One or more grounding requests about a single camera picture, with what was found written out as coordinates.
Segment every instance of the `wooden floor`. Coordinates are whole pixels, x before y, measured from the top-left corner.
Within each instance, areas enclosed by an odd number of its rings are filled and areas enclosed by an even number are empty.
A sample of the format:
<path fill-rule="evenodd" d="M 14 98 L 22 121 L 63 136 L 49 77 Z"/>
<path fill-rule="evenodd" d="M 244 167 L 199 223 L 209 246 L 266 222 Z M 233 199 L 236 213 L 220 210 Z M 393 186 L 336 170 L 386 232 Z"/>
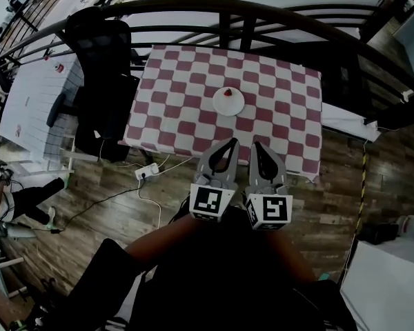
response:
<path fill-rule="evenodd" d="M 388 43 L 377 44 L 382 45 L 389 57 L 407 67 L 404 53 L 395 51 L 398 45 L 387 49 Z M 324 130 L 318 182 L 288 176 L 289 193 L 294 197 L 293 222 L 285 229 L 318 276 L 327 272 L 331 279 L 337 280 L 346 260 L 359 212 L 363 146 L 360 141 Z M 394 221 L 400 215 L 414 214 L 414 126 L 383 134 L 375 143 L 367 144 L 366 151 L 364 221 Z M 127 162 L 144 164 L 134 154 L 132 151 Z M 164 158 L 156 157 L 157 163 Z M 163 168 L 180 161 L 171 157 Z M 68 189 L 43 208 L 54 205 L 59 226 L 63 227 L 70 217 L 92 202 L 136 188 L 137 166 L 117 167 L 121 165 L 77 161 Z M 153 179 L 141 190 L 142 196 L 161 204 L 161 224 L 167 224 L 187 196 L 196 165 L 197 160 L 193 159 Z M 246 168 L 239 168 L 239 182 L 245 185 L 246 178 Z M 37 232 L 38 239 L 3 239 L 2 244 L 10 256 L 25 258 L 21 273 L 29 282 L 40 286 L 40 279 L 54 277 L 59 290 L 68 294 L 105 238 L 126 245 L 156 229 L 158 221 L 158 207 L 130 192 L 94 206 L 59 235 Z"/>

